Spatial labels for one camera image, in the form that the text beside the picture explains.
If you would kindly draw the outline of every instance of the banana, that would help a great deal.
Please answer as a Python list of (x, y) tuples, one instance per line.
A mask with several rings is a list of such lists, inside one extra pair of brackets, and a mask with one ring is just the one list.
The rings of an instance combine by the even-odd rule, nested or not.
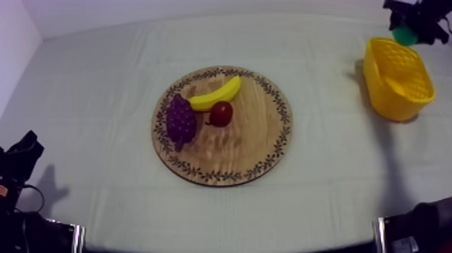
[(240, 89), (241, 80), (239, 76), (233, 77), (225, 85), (214, 92), (206, 95), (191, 97), (188, 101), (194, 111), (209, 111), (219, 101), (231, 101)]

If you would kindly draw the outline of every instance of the white tablecloth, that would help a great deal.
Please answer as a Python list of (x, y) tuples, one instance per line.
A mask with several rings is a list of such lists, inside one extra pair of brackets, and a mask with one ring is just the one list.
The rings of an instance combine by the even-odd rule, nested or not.
[[(387, 28), (314, 15), (145, 22), (46, 41), (0, 120), (45, 146), (29, 181), (42, 214), (87, 227), (91, 245), (144, 252), (302, 252), (369, 240), (371, 220), (451, 196), (452, 50), (417, 46), (436, 100), (408, 124), (369, 108), (367, 40)], [(262, 178), (207, 188), (175, 176), (151, 143), (157, 99), (176, 79), (236, 65), (275, 82), (293, 138)], [(33, 209), (24, 193), (20, 207)]]

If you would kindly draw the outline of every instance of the yellow basket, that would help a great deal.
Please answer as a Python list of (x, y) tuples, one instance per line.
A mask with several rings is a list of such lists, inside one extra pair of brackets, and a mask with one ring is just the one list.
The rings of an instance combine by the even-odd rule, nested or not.
[(435, 98), (418, 53), (387, 38), (367, 43), (364, 76), (372, 107), (390, 120), (408, 120)]

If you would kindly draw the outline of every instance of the purple grapes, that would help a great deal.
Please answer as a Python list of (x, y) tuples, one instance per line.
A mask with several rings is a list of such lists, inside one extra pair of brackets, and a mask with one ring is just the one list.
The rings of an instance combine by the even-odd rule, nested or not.
[(177, 152), (182, 150), (185, 143), (192, 141), (196, 135), (196, 115), (188, 100), (180, 94), (174, 95), (166, 110), (166, 132), (174, 142)]

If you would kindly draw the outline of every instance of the wooden plate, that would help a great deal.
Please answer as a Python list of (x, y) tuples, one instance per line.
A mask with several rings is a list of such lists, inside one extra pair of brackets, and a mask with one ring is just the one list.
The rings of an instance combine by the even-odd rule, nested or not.
[[(233, 119), (224, 128), (205, 125), (209, 113), (199, 113), (198, 129), (181, 152), (166, 135), (166, 108), (175, 94), (185, 99), (210, 93), (232, 77), (241, 88), (231, 105)], [(177, 80), (162, 95), (152, 118), (155, 151), (180, 177), (205, 186), (234, 186), (271, 170), (291, 141), (292, 112), (287, 99), (269, 79), (241, 67), (200, 69)]]

